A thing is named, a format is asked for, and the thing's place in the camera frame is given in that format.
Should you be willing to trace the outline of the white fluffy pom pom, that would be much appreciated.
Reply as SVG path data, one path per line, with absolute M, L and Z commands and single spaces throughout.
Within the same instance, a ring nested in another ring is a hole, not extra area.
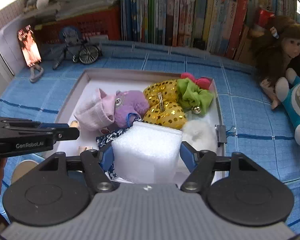
M 182 140 L 188 142 L 197 151 L 217 152 L 218 141 L 215 128 L 206 121 L 190 120 L 182 128 Z

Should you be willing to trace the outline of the pink white small towel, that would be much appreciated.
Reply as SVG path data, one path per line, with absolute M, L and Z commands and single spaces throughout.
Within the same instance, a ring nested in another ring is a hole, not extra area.
M 114 94 L 107 94 L 97 88 L 92 96 L 76 108 L 75 119 L 88 131 L 96 131 L 112 125 L 115 121 Z

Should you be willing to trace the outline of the white foam block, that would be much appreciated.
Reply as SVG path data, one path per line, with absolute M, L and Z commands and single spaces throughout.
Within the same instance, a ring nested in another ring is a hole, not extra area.
M 173 181 L 182 132 L 164 126 L 134 122 L 112 141 L 114 172 L 137 184 L 163 184 Z

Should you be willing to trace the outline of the purple plush monster toy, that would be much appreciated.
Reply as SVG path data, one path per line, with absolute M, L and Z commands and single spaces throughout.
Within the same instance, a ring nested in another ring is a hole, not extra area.
M 133 125 L 149 110 L 149 102 L 139 90 L 117 91 L 115 98 L 115 124 L 120 128 Z

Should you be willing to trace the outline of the green and pink scrunchie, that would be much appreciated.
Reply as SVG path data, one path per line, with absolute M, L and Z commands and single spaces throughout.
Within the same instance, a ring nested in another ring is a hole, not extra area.
M 179 93 L 178 104 L 186 111 L 204 116 L 213 101 L 213 94 L 196 85 L 189 77 L 177 79 L 176 87 Z

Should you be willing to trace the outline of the blue white patterned cloth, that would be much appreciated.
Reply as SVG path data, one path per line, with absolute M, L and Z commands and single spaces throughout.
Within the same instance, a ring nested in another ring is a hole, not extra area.
M 129 128 L 120 128 L 120 129 L 117 129 L 117 130 L 114 130 L 114 131 L 110 132 L 109 134 L 96 137 L 96 143 L 97 143 L 98 148 L 101 149 L 106 144 L 108 144 L 108 143 L 112 142 L 113 140 L 115 140 L 116 138 L 120 137 L 128 129 Z M 109 168 L 108 175 L 109 175 L 110 179 L 117 178 L 117 174 L 115 172 L 113 164 Z

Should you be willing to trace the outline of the blue checkered tablecloth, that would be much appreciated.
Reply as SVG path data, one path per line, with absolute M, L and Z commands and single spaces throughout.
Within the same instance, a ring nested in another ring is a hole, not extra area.
M 254 68 L 202 50 L 167 47 L 132 41 L 102 41 L 103 55 L 95 68 L 188 72 L 215 81 L 223 123 L 227 129 L 226 153 L 239 151 L 286 184 L 295 203 L 287 225 L 300 233 L 300 146 L 283 107 L 270 102 L 254 79 Z M 0 116 L 53 122 L 85 65 L 65 61 L 53 70 L 61 46 L 41 50 L 45 73 L 30 83 L 23 68 L 0 97 Z

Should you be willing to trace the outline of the gold sequin bow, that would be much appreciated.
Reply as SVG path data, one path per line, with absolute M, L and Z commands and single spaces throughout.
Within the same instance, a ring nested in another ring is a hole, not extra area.
M 149 110 L 143 117 L 145 123 L 182 129 L 187 118 L 178 104 L 177 80 L 153 83 L 143 91 L 143 94 L 149 103 Z

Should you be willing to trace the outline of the white shallow cardboard tray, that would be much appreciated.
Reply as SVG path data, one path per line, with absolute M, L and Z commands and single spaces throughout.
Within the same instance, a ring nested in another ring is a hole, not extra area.
M 87 70 L 57 117 L 79 130 L 57 143 L 68 157 L 97 149 L 106 175 L 121 183 L 181 185 L 195 166 L 185 144 L 223 155 L 222 120 L 212 79 L 196 85 L 185 75 Z

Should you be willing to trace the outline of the smartphone with lit screen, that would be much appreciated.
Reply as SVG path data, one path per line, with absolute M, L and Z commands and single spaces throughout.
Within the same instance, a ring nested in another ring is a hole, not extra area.
M 27 25 L 23 29 L 20 29 L 17 32 L 17 38 L 27 66 L 32 67 L 39 63 L 42 58 L 31 26 Z

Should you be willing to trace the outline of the miniature black bicycle model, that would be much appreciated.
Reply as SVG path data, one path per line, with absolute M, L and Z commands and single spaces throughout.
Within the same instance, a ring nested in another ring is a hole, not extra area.
M 52 69 L 56 70 L 66 59 L 68 54 L 71 55 L 73 63 L 92 64 L 103 56 L 100 46 L 91 43 L 89 40 L 78 36 L 61 36 L 64 47 L 55 60 Z

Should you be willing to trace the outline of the blue Doraemon plush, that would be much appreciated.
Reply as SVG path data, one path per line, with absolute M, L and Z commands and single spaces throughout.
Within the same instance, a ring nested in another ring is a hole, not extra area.
M 300 145 L 300 77 L 292 68 L 286 70 L 285 77 L 277 80 L 275 93 L 295 129 L 294 139 Z

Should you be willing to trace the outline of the brown haired monkey doll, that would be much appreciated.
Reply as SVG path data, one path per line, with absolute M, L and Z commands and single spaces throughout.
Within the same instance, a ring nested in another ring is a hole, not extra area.
M 275 84 L 292 68 L 300 76 L 300 24 L 288 16 L 269 19 L 264 34 L 251 43 L 257 78 L 271 101 L 271 109 L 281 102 L 275 94 Z

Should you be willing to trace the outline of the red plastic crate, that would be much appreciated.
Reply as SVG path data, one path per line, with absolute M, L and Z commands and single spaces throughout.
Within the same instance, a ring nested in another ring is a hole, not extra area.
M 120 8 L 115 5 L 106 10 L 35 25 L 34 36 L 41 43 L 62 43 L 62 29 L 74 27 L 83 37 L 106 35 L 110 40 L 119 40 L 121 38 L 120 19 Z

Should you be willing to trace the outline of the row of upright books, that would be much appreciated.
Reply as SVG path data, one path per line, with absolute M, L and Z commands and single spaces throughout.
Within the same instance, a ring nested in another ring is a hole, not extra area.
M 249 30 L 296 18 L 297 0 L 120 0 L 122 39 L 239 57 Z

